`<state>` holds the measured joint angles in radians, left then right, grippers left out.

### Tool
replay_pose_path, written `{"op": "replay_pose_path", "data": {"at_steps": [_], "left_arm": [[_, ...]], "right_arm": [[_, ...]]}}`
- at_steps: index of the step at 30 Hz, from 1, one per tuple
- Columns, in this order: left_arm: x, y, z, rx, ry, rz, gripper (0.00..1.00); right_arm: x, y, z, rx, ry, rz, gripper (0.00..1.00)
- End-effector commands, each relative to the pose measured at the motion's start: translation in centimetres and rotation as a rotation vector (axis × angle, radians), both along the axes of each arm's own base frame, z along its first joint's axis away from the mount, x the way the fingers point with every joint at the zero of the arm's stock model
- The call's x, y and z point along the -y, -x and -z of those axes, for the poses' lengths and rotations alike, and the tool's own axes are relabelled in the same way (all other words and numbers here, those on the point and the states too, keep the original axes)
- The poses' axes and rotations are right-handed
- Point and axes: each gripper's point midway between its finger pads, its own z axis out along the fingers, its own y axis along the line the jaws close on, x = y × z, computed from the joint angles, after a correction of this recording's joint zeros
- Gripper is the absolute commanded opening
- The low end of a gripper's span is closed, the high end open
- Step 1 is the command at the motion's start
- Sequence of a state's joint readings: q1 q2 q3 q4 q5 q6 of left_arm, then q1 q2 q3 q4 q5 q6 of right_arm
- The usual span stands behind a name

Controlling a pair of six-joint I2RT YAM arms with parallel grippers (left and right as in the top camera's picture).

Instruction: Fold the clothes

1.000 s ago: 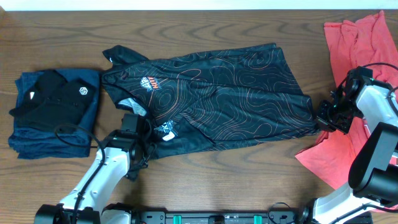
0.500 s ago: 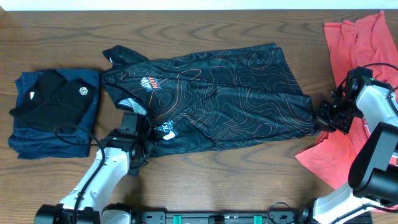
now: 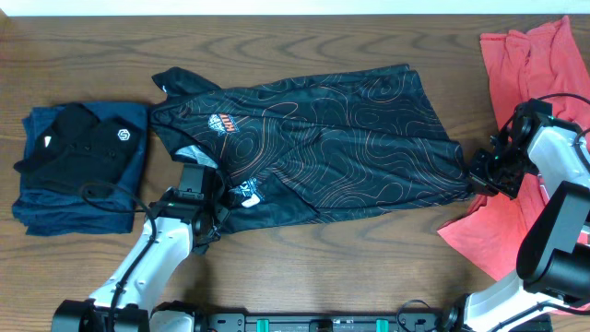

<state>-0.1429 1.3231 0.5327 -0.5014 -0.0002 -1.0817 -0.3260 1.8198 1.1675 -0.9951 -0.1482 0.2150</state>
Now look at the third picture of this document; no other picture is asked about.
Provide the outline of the black patterned jersey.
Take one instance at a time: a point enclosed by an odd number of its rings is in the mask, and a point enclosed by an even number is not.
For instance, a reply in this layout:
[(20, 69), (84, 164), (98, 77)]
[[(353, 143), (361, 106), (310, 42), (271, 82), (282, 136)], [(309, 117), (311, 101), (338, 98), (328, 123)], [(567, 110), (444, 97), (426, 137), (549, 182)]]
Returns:
[(367, 219), (466, 199), (463, 150), (408, 65), (224, 89), (180, 67), (153, 77), (149, 123), (175, 160), (217, 168), (226, 233)]

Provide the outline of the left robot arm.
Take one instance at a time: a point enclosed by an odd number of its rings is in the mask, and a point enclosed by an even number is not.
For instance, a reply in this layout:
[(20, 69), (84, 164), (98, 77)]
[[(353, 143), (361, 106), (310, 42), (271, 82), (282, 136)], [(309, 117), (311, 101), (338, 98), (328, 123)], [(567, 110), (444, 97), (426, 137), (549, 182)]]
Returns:
[(219, 240), (230, 212), (229, 187), (219, 169), (183, 166), (178, 186), (143, 206), (144, 229), (110, 278), (85, 301), (65, 300), (53, 314), (53, 331), (205, 331), (207, 320), (181, 302), (158, 304), (171, 275), (192, 253)]

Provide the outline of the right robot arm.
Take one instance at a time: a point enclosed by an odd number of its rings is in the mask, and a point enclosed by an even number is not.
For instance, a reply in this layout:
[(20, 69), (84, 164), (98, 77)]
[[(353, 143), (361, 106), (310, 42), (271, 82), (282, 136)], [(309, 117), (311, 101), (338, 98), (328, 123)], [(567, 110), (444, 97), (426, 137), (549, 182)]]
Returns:
[(545, 314), (587, 316), (589, 153), (586, 132), (552, 114), (547, 97), (517, 105), (469, 166), (477, 193), (516, 198), (525, 175), (542, 179), (548, 203), (522, 241), (516, 268), (489, 288), (457, 300), (442, 331), (549, 331)]

